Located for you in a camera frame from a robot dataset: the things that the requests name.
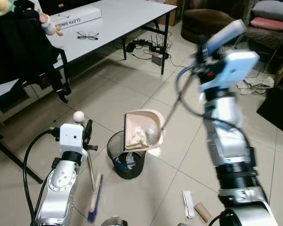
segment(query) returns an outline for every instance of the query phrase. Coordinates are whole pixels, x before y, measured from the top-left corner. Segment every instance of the blue broom bristles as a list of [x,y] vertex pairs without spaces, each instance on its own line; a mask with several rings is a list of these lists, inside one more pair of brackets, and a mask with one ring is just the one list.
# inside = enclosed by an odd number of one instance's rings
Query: blue broom bristles
[[96,198],[96,203],[95,203],[95,208],[93,212],[88,213],[88,221],[91,223],[94,223],[95,217],[98,212],[98,205],[99,205],[99,200],[100,200],[100,192],[102,190],[102,183],[103,183],[103,175],[100,177],[100,185],[99,185],[99,191],[98,191],[98,197]]

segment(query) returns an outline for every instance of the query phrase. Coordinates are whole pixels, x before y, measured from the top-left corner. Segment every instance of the gray cushion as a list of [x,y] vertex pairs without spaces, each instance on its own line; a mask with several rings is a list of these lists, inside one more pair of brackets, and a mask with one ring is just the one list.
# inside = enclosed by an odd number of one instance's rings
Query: gray cushion
[[283,21],[283,2],[272,0],[260,1],[254,6],[252,12],[256,16]]

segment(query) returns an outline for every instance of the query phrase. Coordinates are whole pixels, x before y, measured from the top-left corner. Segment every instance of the eyeglasses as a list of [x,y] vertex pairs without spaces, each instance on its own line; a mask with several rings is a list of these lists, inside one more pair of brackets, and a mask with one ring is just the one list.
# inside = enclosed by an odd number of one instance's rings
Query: eyeglasses
[[88,35],[86,35],[84,32],[79,31],[77,33],[77,38],[78,39],[89,39],[89,40],[98,40],[99,38],[96,37],[99,35],[99,33],[95,34],[94,32],[89,32]]

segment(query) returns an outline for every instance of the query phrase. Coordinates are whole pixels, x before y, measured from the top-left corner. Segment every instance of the white box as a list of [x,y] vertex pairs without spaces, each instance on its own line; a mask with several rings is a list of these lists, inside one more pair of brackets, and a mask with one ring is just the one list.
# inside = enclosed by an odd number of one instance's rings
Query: white box
[[61,29],[84,23],[90,20],[98,19],[101,17],[101,10],[90,5],[73,8],[71,10],[67,10],[62,13],[57,13],[50,16],[52,22],[56,26],[59,26]]

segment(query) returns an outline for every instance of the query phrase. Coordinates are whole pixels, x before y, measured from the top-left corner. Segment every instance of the brown armchair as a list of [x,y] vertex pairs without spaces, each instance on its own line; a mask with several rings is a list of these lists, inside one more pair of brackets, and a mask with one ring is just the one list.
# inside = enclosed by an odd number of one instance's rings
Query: brown armchair
[[241,19],[249,24],[250,11],[257,0],[188,0],[183,13],[181,36],[197,42],[200,35],[210,37],[230,22]]

